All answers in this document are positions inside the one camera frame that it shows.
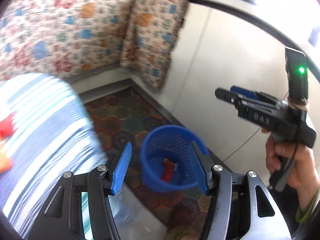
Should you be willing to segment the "white lower cabinet counter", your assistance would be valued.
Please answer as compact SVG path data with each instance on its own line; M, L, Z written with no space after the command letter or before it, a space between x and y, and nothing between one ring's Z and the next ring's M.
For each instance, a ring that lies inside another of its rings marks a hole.
M250 12L299 41L307 42L319 22L315 0L209 0ZM237 117L236 109L217 100L217 87L261 91L285 99L285 46L255 25L205 5L190 3L172 66L154 98L192 130L232 171L257 172L268 185L266 134Z

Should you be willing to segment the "patterned fu character cloth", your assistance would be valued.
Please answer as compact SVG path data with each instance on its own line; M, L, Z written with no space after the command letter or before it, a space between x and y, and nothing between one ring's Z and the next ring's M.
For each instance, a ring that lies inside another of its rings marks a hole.
M97 70L166 82L189 0L12 0L1 18L1 79L47 73L69 81Z

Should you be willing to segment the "blue plastic trash basket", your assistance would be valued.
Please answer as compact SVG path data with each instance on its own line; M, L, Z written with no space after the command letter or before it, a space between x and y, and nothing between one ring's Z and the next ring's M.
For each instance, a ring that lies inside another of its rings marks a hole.
M160 193L184 191L196 187L197 182L188 154L191 141L196 141L202 154L210 155L201 138L183 126L164 125L152 130L140 147L144 185ZM162 163L165 158L177 164L170 182L161 180L164 172Z

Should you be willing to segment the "orange snack bag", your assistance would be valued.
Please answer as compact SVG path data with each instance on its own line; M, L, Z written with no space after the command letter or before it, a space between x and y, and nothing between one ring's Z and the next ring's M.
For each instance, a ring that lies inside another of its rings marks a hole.
M14 164L8 146L8 140L15 132L14 115L14 112L1 115L1 173L8 172Z

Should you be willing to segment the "red wrapper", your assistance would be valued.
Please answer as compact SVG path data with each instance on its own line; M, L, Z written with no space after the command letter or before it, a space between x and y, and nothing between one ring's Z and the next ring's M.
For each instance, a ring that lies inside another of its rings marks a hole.
M177 164L173 161L171 161L168 158L165 158L162 163L164 167L164 172L161 176L161 180L165 182L170 182L173 178L174 171L176 170Z

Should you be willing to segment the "hexagon pattern floor mat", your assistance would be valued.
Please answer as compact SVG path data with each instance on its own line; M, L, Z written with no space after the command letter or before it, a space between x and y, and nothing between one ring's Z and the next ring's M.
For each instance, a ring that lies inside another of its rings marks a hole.
M168 228L186 224L189 233L202 230L210 198L197 187L187 148L197 142L164 111L127 88L85 104L104 152L113 157L125 142L133 146L125 183L111 208L122 239L164 239Z

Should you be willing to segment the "round table striped cloth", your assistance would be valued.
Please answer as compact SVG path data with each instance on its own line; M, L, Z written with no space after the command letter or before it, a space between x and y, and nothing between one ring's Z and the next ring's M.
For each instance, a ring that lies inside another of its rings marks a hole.
M27 239L61 176L89 172L119 147L103 147L78 94L58 77L29 73L2 81L1 112L15 113L8 140L14 164L1 173L1 210Z

